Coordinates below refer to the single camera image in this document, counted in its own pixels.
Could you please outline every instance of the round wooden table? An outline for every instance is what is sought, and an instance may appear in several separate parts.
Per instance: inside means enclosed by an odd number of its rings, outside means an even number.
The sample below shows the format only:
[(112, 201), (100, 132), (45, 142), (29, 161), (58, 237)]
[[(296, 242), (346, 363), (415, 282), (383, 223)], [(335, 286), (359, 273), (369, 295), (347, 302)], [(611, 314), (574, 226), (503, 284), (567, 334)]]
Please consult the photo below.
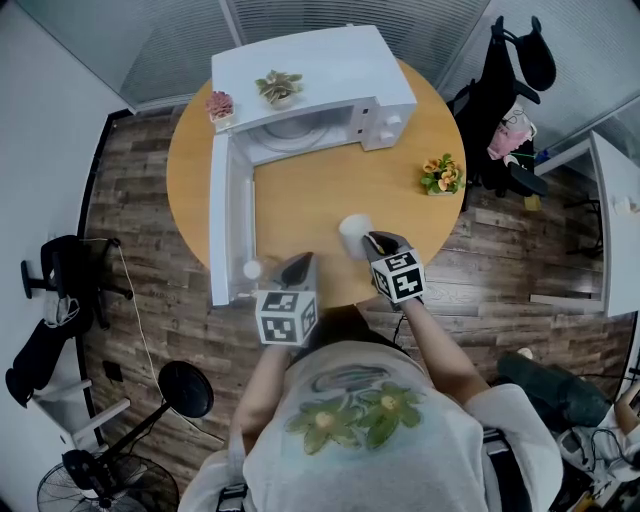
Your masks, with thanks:
[[(365, 152), (349, 144), (285, 158), (255, 169), (256, 242), (259, 256), (280, 260), (313, 251), (323, 307), (376, 295), (366, 261), (349, 259), (338, 225), (367, 213), (377, 230), (404, 236), (427, 264), (442, 247), (460, 213), (464, 194), (427, 196), (420, 184), (428, 158), (451, 153), (464, 168), (456, 123), (434, 88), (400, 62), (418, 105), (398, 143)], [(176, 127), (167, 162), (173, 218), (196, 257), (209, 267), (209, 176), (215, 128), (204, 102), (208, 81)]]

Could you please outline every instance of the yellow flower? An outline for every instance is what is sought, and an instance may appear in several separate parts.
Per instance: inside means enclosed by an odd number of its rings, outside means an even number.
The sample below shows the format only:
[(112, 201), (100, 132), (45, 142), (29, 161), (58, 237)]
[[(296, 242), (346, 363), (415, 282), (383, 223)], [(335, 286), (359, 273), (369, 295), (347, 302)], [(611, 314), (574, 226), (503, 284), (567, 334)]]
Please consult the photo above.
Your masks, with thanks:
[(438, 170), (438, 161), (437, 160), (427, 160), (422, 166), (422, 170), (427, 174), (430, 174), (434, 171)]

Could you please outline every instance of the potted plant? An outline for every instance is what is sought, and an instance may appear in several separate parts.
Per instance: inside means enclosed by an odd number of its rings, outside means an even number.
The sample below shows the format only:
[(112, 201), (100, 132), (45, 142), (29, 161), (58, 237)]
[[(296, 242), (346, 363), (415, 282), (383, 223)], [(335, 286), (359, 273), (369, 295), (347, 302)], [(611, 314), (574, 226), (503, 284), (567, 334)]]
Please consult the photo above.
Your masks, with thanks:
[(302, 75), (289, 75), (275, 70), (271, 70), (266, 78), (256, 80), (256, 85), (260, 95), (274, 107), (283, 107), (290, 103), (294, 94), (302, 91)]
[(204, 103), (209, 113), (209, 119), (216, 128), (226, 128), (231, 125), (234, 114), (233, 98), (223, 91), (213, 91)]
[(427, 160), (422, 170), (426, 176), (420, 183), (427, 187), (427, 194), (430, 196), (451, 195), (464, 188), (464, 171), (451, 159), (449, 153), (439, 159)]

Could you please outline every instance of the green flower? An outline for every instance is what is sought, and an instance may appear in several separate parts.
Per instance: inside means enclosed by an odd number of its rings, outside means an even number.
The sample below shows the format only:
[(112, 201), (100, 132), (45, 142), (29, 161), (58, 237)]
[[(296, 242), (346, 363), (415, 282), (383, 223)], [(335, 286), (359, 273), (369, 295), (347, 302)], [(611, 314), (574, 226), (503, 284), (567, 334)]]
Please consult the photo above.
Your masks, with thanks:
[(286, 425), (287, 432), (304, 434), (304, 451), (308, 455), (318, 453), (329, 440), (346, 448), (359, 448), (360, 441), (351, 424), (362, 415), (359, 407), (351, 407), (351, 399), (341, 409), (342, 397), (324, 402), (308, 402), (300, 405), (302, 411)]
[(422, 417), (411, 407), (420, 403), (420, 397), (410, 389), (396, 386), (393, 382), (384, 382), (380, 391), (364, 391), (358, 400), (367, 404), (367, 414), (358, 420), (357, 425), (368, 428), (367, 448), (382, 446), (402, 422), (405, 427), (416, 427)]

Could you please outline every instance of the microwave control knob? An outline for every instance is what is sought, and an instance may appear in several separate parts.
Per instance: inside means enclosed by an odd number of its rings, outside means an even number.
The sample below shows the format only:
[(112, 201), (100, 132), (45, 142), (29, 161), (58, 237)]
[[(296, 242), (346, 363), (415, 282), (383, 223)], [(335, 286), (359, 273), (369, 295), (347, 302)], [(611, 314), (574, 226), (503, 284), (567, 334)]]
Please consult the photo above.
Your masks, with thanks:
[(382, 130), (380, 132), (380, 140), (382, 142), (391, 142), (394, 138), (395, 136), (389, 130)]
[(401, 123), (402, 123), (402, 119), (400, 119), (400, 116), (397, 114), (387, 117), (387, 119), (384, 122), (384, 124), (387, 126), (396, 126)]

